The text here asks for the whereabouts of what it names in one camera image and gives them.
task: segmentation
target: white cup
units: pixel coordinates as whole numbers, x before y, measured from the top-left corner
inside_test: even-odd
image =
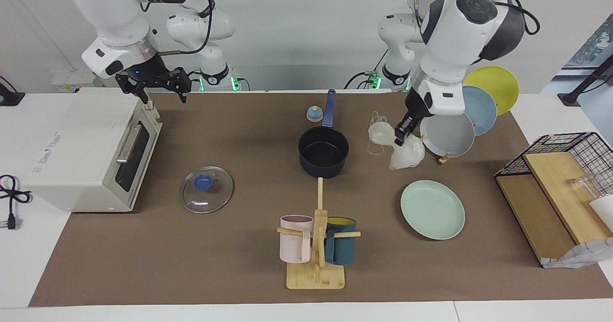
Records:
[[[590,202],[591,208],[613,232],[613,195],[605,195]]]

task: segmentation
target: blue pan handle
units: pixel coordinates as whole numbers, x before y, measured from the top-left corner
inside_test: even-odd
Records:
[[[328,90],[328,99],[326,100],[326,110],[324,112],[324,121],[322,122],[322,126],[331,127],[332,121],[334,119],[334,103],[337,99],[337,91],[330,89]]]

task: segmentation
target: brown table mat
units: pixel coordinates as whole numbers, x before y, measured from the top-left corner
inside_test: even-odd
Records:
[[[31,306],[238,304],[610,298],[597,265],[542,269],[493,178],[527,143],[510,113],[443,166],[427,152],[415,169],[390,171],[391,149],[366,152],[373,111],[395,124],[404,95],[343,95],[335,127],[351,146],[341,175],[326,180],[324,208],[357,220],[355,263],[341,290],[288,290],[278,257],[279,217],[313,215],[316,178],[300,168],[305,113],[323,94],[153,95],[164,127],[134,211],[73,214]],[[206,165],[228,170],[234,196],[212,215],[189,212],[178,189]],[[466,226],[448,241],[416,233],[400,195],[436,180],[464,204]]]

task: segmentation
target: white cloth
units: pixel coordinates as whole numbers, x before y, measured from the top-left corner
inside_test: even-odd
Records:
[[[588,241],[567,252],[561,259],[542,258],[543,268],[580,268],[613,258],[613,237]]]

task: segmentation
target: mug rack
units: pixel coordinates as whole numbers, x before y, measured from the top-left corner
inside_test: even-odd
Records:
[[[345,285],[344,266],[326,263],[324,239],[328,226],[328,211],[324,210],[324,179],[317,180],[317,209],[313,219],[313,242],[311,261],[308,263],[288,263],[285,285],[288,289],[341,289]],[[279,233],[300,235],[302,231],[277,228]],[[339,232],[335,238],[361,237],[360,231]]]

